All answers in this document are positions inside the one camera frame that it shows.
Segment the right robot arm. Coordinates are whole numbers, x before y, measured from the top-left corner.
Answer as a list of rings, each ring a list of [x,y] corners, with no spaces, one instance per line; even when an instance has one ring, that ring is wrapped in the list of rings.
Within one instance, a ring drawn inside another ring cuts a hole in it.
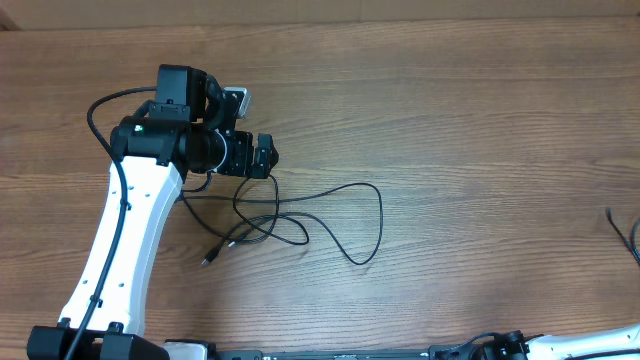
[[[542,335],[525,343],[526,360],[639,360],[639,325],[573,336]]]

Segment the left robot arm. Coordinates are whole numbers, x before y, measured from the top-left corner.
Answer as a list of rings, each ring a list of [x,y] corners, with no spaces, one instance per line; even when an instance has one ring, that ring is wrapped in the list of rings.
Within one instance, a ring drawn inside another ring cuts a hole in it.
[[[189,173],[265,179],[279,161],[268,134],[235,128],[246,89],[189,66],[162,65],[155,97],[99,141],[112,160],[108,195],[82,276],[53,327],[36,326],[31,359],[216,359],[212,343],[144,337],[161,234]]]

